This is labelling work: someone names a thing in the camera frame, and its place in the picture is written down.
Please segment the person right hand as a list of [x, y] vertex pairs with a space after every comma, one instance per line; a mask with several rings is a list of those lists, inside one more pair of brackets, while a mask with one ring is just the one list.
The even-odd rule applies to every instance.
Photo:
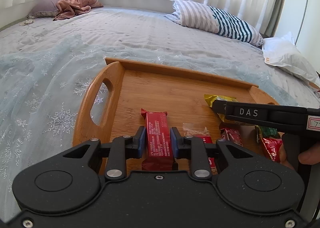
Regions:
[[[285, 151], [283, 145], [281, 145], [280, 150], [279, 150], [279, 158], [280, 158], [280, 163], [282, 165], [287, 166], [290, 169], [294, 169], [294, 167], [287, 160], [286, 151]], [[307, 151], [299, 154], [298, 159], [299, 159], [299, 162], [302, 164], [307, 164], [307, 165], [318, 164], [320, 162], [320, 145], [319, 145], [319, 143], [317, 143], [316, 145], [314, 145], [312, 148], [308, 149]]]

